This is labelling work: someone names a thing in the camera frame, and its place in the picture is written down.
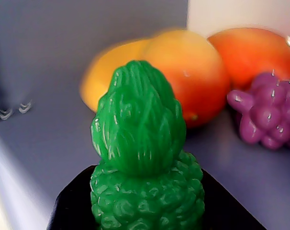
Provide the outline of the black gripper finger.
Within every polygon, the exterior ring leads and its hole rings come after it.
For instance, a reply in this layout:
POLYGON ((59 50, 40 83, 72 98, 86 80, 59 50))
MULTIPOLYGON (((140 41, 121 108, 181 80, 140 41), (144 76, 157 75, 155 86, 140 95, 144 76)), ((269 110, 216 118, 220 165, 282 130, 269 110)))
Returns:
POLYGON ((79 173, 57 196, 48 230, 97 230, 91 211, 90 177, 92 165, 79 173))
POLYGON ((266 228, 213 176, 203 171, 204 230, 265 230, 266 228))

